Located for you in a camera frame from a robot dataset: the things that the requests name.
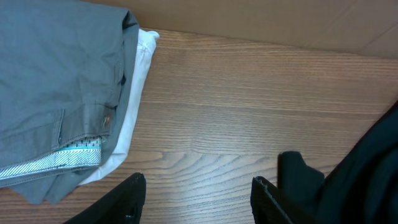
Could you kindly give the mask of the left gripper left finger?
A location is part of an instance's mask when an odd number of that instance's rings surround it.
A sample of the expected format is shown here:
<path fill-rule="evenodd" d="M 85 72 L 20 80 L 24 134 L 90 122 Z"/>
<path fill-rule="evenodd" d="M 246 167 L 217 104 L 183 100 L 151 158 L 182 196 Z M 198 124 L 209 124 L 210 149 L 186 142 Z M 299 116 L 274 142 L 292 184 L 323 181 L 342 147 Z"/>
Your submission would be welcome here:
<path fill-rule="evenodd" d="M 146 199 L 146 179 L 134 173 L 65 224 L 139 224 Z"/>

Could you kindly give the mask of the black t-shirt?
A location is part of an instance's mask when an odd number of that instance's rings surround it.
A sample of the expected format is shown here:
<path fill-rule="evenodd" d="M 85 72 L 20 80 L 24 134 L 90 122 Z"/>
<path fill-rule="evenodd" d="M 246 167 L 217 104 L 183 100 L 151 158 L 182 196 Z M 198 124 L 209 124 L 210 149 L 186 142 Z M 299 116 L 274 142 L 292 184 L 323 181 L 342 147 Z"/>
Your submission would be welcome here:
<path fill-rule="evenodd" d="M 325 176 L 301 153 L 278 157 L 278 188 L 321 223 L 397 223 L 397 105 Z"/>

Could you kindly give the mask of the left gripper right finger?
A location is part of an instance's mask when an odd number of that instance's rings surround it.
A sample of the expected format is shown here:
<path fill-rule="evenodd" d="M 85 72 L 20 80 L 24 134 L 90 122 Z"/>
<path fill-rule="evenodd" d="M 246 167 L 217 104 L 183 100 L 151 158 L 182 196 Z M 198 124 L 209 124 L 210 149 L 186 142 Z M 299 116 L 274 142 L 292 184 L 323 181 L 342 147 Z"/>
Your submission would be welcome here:
<path fill-rule="evenodd" d="M 267 179 L 252 179 L 250 203 L 255 224 L 311 224 L 314 217 L 288 199 Z"/>

